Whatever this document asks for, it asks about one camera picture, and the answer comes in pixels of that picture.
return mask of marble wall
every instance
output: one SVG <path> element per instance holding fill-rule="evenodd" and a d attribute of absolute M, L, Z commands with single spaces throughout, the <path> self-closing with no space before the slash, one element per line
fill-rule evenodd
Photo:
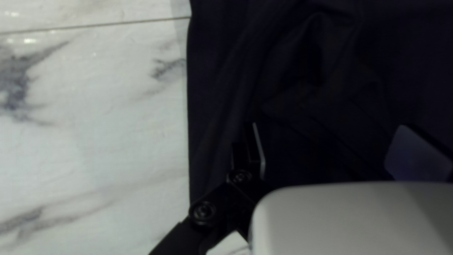
<path fill-rule="evenodd" d="M 0 255 L 145 255 L 186 216 L 189 16 L 0 3 Z M 243 254 L 237 236 L 210 254 Z"/>

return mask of black fabric cover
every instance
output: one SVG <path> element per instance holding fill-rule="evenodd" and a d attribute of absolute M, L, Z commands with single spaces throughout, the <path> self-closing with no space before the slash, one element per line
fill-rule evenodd
<path fill-rule="evenodd" d="M 453 1 L 191 0 L 191 202 L 225 181 L 244 121 L 273 187 L 391 180 L 402 123 L 453 148 Z"/>

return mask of screw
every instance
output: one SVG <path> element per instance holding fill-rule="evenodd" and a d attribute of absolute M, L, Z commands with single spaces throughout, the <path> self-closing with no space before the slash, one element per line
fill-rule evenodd
<path fill-rule="evenodd" d="M 239 170 L 233 177 L 233 182 L 235 183 L 244 183 L 251 179 L 249 172 L 244 170 Z"/>
<path fill-rule="evenodd" d="M 244 182 L 247 179 L 247 176 L 243 173 L 238 173 L 234 176 L 234 182 Z"/>
<path fill-rule="evenodd" d="M 215 206 L 207 201 L 193 210 L 193 216 L 197 220 L 207 220 L 214 215 Z"/>

